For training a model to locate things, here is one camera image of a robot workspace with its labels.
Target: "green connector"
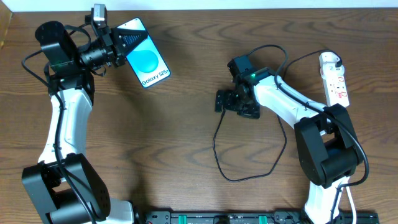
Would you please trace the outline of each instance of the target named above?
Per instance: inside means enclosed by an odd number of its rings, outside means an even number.
[[[265,215],[259,216],[259,224],[268,224],[267,217]]]
[[[178,224],[187,224],[187,216],[179,215],[178,216]]]

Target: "phone screen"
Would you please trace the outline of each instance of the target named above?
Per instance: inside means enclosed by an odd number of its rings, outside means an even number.
[[[122,24],[118,28],[146,30],[139,18]],[[127,61],[130,63],[144,88],[148,88],[171,75],[169,68],[149,34],[146,40],[127,55]]]

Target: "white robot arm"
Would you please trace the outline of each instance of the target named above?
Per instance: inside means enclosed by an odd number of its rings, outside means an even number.
[[[332,71],[336,70],[336,62],[324,62],[322,59],[325,57],[337,58],[337,55],[331,52],[325,52],[322,53],[320,56],[321,68],[327,68],[327,70],[325,71],[323,71],[324,69],[322,69],[321,74],[324,80],[325,92],[329,93],[330,91],[332,91],[329,90],[329,86],[335,86],[334,77],[336,75],[331,72],[330,69],[332,69]],[[343,79],[343,83],[340,83],[340,85],[343,85],[345,87],[343,77],[344,66],[342,65],[339,70],[342,72],[339,72],[337,77],[341,77]],[[294,95],[296,98],[300,99],[302,102],[309,103],[310,105],[316,107],[318,110],[322,111],[323,108],[326,107],[326,105],[310,100],[298,91],[288,86],[288,84],[284,83],[280,76],[277,77],[277,80],[278,83],[283,83],[285,90],[287,90],[291,95]],[[265,106],[266,108],[271,109],[284,121],[286,121],[286,123],[288,123],[293,129],[294,124],[298,123],[301,119],[311,118],[318,114],[317,112],[308,109],[297,101],[291,99],[291,97],[287,96],[284,92],[278,89],[273,76],[269,76],[260,80],[259,83],[254,86],[254,95],[256,97],[256,101],[261,106]],[[348,106],[348,96],[345,96],[346,97],[344,97],[343,100],[339,100],[339,98],[328,97],[328,106],[332,106],[332,104],[334,105],[336,103],[344,103]],[[312,222],[314,222],[315,224],[324,224],[329,221],[330,211],[333,205],[333,201],[335,199],[336,188],[340,184],[346,184],[348,182],[348,179],[349,177],[342,177],[334,181],[331,187],[328,188],[315,185],[313,182],[310,183],[310,192],[304,209]],[[338,214],[338,206],[336,206],[334,211],[334,217],[337,217]]]
[[[304,210],[307,217],[313,223],[324,224],[329,222],[336,188],[348,182],[354,168],[339,167],[341,169],[338,172],[334,172],[335,170],[331,171],[327,167],[328,165],[326,164],[333,164],[335,167],[339,166],[340,160],[340,158],[336,159],[332,155],[334,153],[333,149],[331,149],[334,146],[330,146],[332,143],[327,142],[324,145],[320,137],[327,132],[331,134],[331,129],[325,129],[321,126],[331,126],[332,124],[326,118],[321,121],[321,114],[307,108],[311,106],[317,109],[317,111],[324,111],[325,108],[330,110],[331,106],[337,103],[344,107],[349,105],[344,79],[345,69],[343,65],[336,66],[336,63],[340,61],[339,57],[332,52],[324,52],[319,59],[327,105],[317,103],[303,96],[284,83],[280,76],[275,78],[273,75],[274,72],[269,68],[256,70],[252,67],[248,57],[243,55],[232,59],[228,64],[228,68],[234,78],[233,81],[236,84],[236,89],[234,91],[219,90],[217,99],[220,100],[216,100],[216,111],[221,111],[223,107],[224,110],[237,111],[241,116],[258,118],[259,106],[265,106],[280,116],[293,129],[299,128],[295,132],[300,164],[307,177],[311,180],[310,192]],[[283,86],[284,91],[278,88],[280,85]],[[311,127],[312,132],[309,131],[309,126],[306,126],[306,124],[303,125],[303,123],[308,121],[313,122]],[[335,139],[334,141],[343,142],[342,139]],[[314,152],[314,149],[318,150],[316,146],[320,146],[318,152]],[[338,214],[338,206],[336,206],[333,218],[337,217]]]
[[[130,202],[109,197],[105,183],[86,159],[87,121],[93,108],[95,92],[93,74],[105,64],[125,64],[126,55],[148,37],[145,30],[110,28],[106,25],[106,8],[95,4],[90,21],[97,39],[80,27],[50,21],[35,33],[42,50],[22,61],[22,66],[44,83],[53,107],[49,136],[37,165],[26,167],[22,183],[43,223],[134,223]],[[66,30],[82,32],[88,44],[77,47]],[[25,66],[25,61],[44,53],[47,82]],[[55,74],[49,74],[49,67]],[[53,190],[61,182],[70,189]]]

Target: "white cable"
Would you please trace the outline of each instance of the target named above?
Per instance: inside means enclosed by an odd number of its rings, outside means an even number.
[[[347,190],[349,204],[351,205],[351,210],[353,211],[353,224],[356,224],[356,210],[355,210],[353,196],[351,195],[351,191],[349,190],[349,187],[346,187],[346,190]]]

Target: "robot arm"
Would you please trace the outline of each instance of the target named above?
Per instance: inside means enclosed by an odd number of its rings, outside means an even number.
[[[280,76],[278,76],[277,79],[279,83],[284,84],[284,88],[290,94],[293,94],[303,102],[308,102],[320,110],[323,110],[323,108],[326,106],[303,96],[301,93],[285,84]],[[302,118],[311,118],[318,114],[317,112],[310,110],[297,101],[291,99],[291,97],[287,96],[281,90],[278,90],[276,88],[273,76],[269,76],[260,80],[259,83],[253,87],[253,90],[256,101],[261,106],[271,109],[292,128],[294,128],[294,124],[299,122]]]
[[[337,61],[339,58],[331,52],[320,56],[321,76],[328,106],[303,96],[284,83],[279,76],[277,81],[283,84],[284,90],[290,95],[338,118],[354,133],[344,107],[349,105],[343,77],[344,66],[336,68]],[[217,92],[216,111],[233,110],[238,115],[258,119],[260,106],[265,106],[295,129],[300,165],[311,181],[305,213],[313,223],[329,222],[337,186],[347,183],[349,176],[354,174],[356,166],[363,160],[353,147],[352,141],[322,114],[306,108],[278,89],[274,79],[275,72],[271,69],[257,70],[251,65],[247,55],[232,59],[228,68],[236,86],[234,90]],[[324,134],[334,134],[335,138],[323,142],[321,135]],[[333,216],[338,214],[338,207],[335,207]]]
[[[95,92],[92,73],[98,75],[95,70],[104,67],[104,64],[115,67],[124,65],[126,55],[148,35],[145,30],[109,28],[106,25],[106,9],[102,4],[95,4],[85,22],[91,23],[97,36],[86,47],[78,48],[66,32],[69,28],[87,33],[79,27],[64,27],[60,22],[51,21],[36,30],[35,36],[55,72],[49,75],[46,65],[53,114],[44,151],[37,165],[24,169],[22,183],[43,223],[90,221],[76,192],[86,202],[95,221],[134,223],[132,204],[110,198],[104,182],[86,159],[86,128]],[[63,108],[63,116],[60,116],[60,108]],[[55,147],[58,120],[60,133],[58,147]],[[55,148],[59,148],[59,161],[55,157]],[[71,182],[74,189],[53,190],[67,178],[61,169],[65,169],[70,179],[66,181]]]

